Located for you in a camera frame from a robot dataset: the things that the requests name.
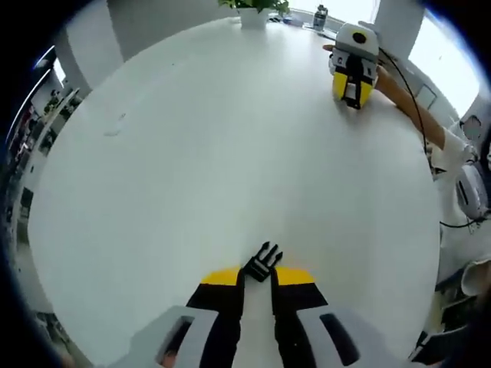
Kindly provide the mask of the person's right hand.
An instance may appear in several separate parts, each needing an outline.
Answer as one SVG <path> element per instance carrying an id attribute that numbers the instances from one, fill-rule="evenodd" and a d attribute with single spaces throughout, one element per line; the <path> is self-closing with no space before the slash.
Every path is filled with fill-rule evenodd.
<path id="1" fill-rule="evenodd" d="M 375 88 L 392 102 L 396 101 L 399 86 L 395 79 L 381 66 L 377 66 L 377 82 Z"/>

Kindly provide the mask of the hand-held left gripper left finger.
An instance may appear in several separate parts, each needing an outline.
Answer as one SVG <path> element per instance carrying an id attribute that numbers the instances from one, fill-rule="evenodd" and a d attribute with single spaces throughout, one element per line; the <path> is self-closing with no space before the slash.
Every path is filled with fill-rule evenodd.
<path id="1" fill-rule="evenodd" d="M 231 367 L 241 334 L 245 272 L 213 271 L 186 304 L 173 306 L 132 339 L 133 367 Z"/>

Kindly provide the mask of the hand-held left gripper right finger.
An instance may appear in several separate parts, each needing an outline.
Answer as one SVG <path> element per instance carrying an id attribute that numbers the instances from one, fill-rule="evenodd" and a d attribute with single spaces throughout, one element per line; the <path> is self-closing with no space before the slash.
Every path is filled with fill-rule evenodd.
<path id="1" fill-rule="evenodd" d="M 377 367 L 377 331 L 329 304 L 305 270 L 272 272 L 275 339 L 284 367 Z"/>

